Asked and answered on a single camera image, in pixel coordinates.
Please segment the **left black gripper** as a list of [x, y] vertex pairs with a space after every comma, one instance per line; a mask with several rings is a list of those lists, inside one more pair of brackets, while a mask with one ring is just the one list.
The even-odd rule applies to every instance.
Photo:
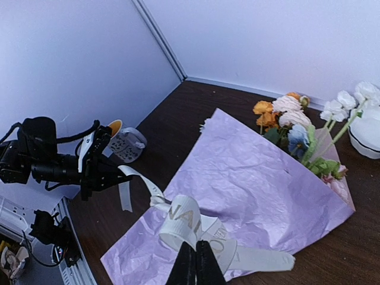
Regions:
[[14, 123], [1, 138], [1, 182], [26, 184], [29, 177], [37, 183], [58, 186], [80, 185], [83, 201], [94, 192], [129, 182], [118, 166], [105, 156], [87, 159], [82, 172], [78, 157], [59, 154], [58, 145], [84, 138], [86, 132], [69, 137], [56, 136], [56, 124], [48, 117], [27, 118]]

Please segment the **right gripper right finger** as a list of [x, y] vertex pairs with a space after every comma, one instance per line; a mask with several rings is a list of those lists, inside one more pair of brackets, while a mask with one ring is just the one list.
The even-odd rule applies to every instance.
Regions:
[[196, 247], [197, 285], [226, 284], [224, 275], [218, 265], [210, 244], [205, 240], [197, 242]]

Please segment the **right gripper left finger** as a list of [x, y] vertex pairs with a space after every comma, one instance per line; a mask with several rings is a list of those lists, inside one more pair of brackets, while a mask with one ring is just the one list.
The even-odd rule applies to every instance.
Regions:
[[196, 252], [188, 243], [183, 242], [166, 284], [195, 285], [195, 277]]

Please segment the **beige ribbon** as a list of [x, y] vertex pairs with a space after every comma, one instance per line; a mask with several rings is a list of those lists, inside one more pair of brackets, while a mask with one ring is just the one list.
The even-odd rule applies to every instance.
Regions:
[[237, 240], [229, 238], [219, 218], [201, 214], [198, 203], [192, 197], [177, 195], [169, 201], [158, 186], [133, 168], [126, 165], [118, 168], [127, 177], [140, 177], [151, 194], [150, 206], [166, 213], [159, 237], [173, 250], [178, 251], [182, 243], [195, 249], [197, 242], [206, 241], [223, 274], [229, 270], [279, 272], [293, 269], [293, 255], [239, 246]]

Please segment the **purple pink wrapping paper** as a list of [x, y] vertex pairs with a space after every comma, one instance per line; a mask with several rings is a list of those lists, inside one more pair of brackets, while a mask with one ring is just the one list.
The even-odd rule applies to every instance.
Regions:
[[[316, 175], [237, 119], [217, 109], [165, 190], [192, 197], [239, 246], [295, 253], [353, 213]], [[113, 284], [164, 284], [177, 252], [159, 231], [166, 213], [151, 207], [102, 256]], [[252, 271], [229, 270], [225, 280]]]

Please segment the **blue fake flower stem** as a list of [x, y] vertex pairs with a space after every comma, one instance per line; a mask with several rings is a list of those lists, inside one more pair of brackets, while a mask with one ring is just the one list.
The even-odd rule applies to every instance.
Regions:
[[309, 148], [308, 132], [302, 125], [293, 125], [289, 130], [288, 137], [288, 150], [292, 156], [299, 159], [303, 157]]

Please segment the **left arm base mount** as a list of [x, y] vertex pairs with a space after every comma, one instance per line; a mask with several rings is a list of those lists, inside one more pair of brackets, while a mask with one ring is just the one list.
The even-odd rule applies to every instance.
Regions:
[[36, 238], [44, 245], [53, 245], [53, 249], [58, 251], [58, 259], [53, 264], [44, 264], [39, 261], [29, 250], [33, 259], [40, 265], [48, 268], [57, 267], [64, 259], [67, 246], [71, 240], [69, 231], [60, 228], [55, 224], [55, 216], [50, 215], [47, 211], [34, 210], [35, 219], [31, 224], [30, 236]]

